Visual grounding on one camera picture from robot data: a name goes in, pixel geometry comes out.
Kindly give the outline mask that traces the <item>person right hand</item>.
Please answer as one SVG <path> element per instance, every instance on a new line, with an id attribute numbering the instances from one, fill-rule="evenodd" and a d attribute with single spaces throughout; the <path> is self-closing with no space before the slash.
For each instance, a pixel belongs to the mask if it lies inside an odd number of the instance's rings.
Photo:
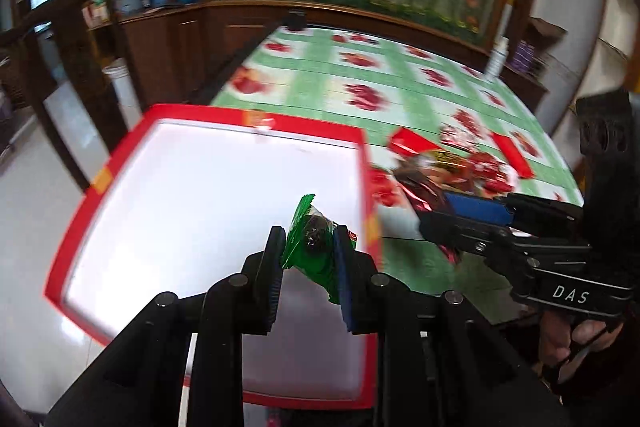
<path id="1" fill-rule="evenodd" d="M 566 314 L 542 312 L 539 322 L 540 371 L 550 384 L 563 384 L 572 377 L 587 355 L 608 349 L 624 327 L 596 320 L 576 323 Z"/>

